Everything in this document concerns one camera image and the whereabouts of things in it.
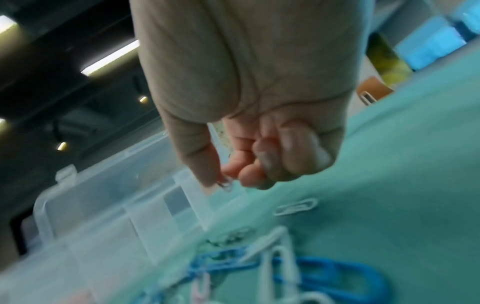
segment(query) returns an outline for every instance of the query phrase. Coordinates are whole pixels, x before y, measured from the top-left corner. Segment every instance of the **human hand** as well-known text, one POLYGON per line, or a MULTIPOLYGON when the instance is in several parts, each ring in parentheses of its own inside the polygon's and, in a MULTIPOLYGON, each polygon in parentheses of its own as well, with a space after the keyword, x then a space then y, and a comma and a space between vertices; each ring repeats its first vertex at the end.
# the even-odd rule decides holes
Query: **human hand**
POLYGON ((333 165, 373 0, 131 0, 139 56, 180 159, 205 186, 270 188, 333 165), (220 167, 207 122, 234 149, 220 167))

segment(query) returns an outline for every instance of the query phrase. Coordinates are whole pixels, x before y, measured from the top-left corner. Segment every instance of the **ceiling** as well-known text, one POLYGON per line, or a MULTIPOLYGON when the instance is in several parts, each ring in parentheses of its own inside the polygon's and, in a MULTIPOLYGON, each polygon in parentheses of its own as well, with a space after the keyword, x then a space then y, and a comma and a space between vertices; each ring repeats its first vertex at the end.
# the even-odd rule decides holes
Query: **ceiling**
POLYGON ((139 102, 150 94, 136 54, 97 77, 80 73, 135 39, 128 0, 0 0, 1 15, 19 27, 0 34, 0 208, 159 119, 139 102))

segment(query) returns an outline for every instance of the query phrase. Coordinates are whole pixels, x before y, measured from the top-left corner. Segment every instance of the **green tablecloth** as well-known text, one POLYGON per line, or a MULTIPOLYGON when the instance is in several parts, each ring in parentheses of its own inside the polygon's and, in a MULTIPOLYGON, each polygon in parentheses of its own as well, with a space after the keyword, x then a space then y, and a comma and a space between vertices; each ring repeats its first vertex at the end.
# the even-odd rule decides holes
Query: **green tablecloth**
MULTIPOLYGON (((251 205, 212 234, 251 225, 258 236, 283 224, 298 253, 384 273, 394 303, 480 302, 479 67, 473 54, 353 117, 333 168, 251 192, 251 205), (309 197, 320 200, 314 211, 272 216, 309 197)), ((229 275, 214 298, 254 302, 257 274, 229 275)), ((115 302, 129 303, 127 293, 115 302)))

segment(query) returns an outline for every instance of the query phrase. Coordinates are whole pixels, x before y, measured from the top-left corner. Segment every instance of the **fluorescent light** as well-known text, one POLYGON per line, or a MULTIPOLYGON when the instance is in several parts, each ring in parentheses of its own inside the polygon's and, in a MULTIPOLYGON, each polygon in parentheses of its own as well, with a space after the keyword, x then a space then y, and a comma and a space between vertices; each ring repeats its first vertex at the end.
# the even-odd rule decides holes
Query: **fluorescent light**
POLYGON ((87 76, 90 76, 94 72, 100 70, 107 64, 112 63, 113 61, 117 60, 118 58, 130 53, 131 51, 135 50, 140 46, 140 42, 135 40, 134 42, 124 46, 123 48, 119 49, 108 55, 107 57, 100 59, 99 61, 95 62, 91 66, 86 67, 81 73, 87 76))
POLYGON ((17 23, 12 19, 8 18, 7 16, 0 16, 0 33, 9 30, 15 25, 17 25, 17 23))
POLYGON ((63 151, 67 148, 67 143, 64 141, 64 142, 61 142, 58 146, 57 146, 57 150, 59 151, 63 151))

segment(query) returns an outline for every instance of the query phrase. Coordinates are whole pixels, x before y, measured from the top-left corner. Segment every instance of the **clear plastic storage box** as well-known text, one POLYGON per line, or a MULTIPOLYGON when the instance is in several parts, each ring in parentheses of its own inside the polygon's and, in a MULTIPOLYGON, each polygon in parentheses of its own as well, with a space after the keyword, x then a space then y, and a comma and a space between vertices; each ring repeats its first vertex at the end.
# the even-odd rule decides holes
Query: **clear plastic storage box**
POLYGON ((0 274, 0 303, 102 303, 247 203, 237 183, 203 189, 167 135, 153 136, 40 195, 46 243, 0 274))

